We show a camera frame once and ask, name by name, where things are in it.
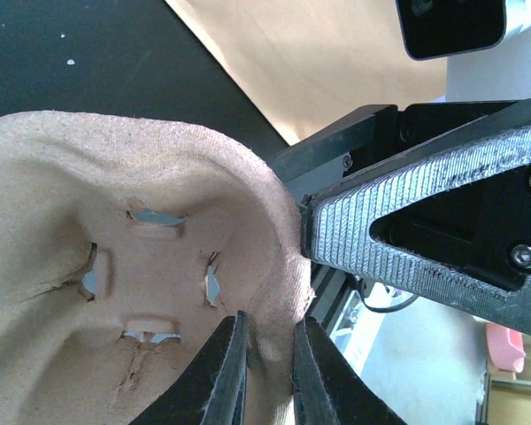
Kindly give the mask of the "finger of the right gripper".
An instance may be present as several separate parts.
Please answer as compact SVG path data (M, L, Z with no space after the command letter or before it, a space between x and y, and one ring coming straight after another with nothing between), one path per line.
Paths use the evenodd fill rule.
M435 139L304 204L310 259L531 335L531 121Z

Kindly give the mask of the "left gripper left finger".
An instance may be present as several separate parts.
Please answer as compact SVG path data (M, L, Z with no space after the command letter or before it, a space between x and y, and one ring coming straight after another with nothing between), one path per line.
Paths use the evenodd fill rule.
M247 388L247 320L227 316L173 385L133 424L242 424Z

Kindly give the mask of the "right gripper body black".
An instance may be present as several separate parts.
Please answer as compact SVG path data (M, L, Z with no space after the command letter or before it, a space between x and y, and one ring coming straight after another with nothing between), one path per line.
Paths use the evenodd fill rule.
M301 198L315 189L408 151L451 130L511 109L513 100L412 104L401 111L394 105L367 105L282 151L272 169L288 184L290 195ZM435 195L408 207L410 213L531 213L531 188L522 166L487 182Z

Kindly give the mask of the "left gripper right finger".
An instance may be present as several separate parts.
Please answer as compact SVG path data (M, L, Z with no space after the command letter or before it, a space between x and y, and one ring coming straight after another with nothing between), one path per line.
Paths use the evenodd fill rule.
M292 383L297 424L403 424L351 368L312 317L296 325Z

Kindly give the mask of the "brown paper bag white handles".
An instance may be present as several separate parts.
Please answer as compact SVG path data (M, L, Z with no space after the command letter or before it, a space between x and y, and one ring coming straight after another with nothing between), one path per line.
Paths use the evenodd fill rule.
M446 91L446 63L404 49L396 5L380 1L188 1L170 8L289 144L366 104Z

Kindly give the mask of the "brown pulp cup carrier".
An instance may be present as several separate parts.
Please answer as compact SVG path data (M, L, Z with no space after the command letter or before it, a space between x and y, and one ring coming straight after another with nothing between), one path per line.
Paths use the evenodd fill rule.
M249 324L245 422L294 422L313 296L293 197L194 124L0 118L0 424L127 424L221 320Z

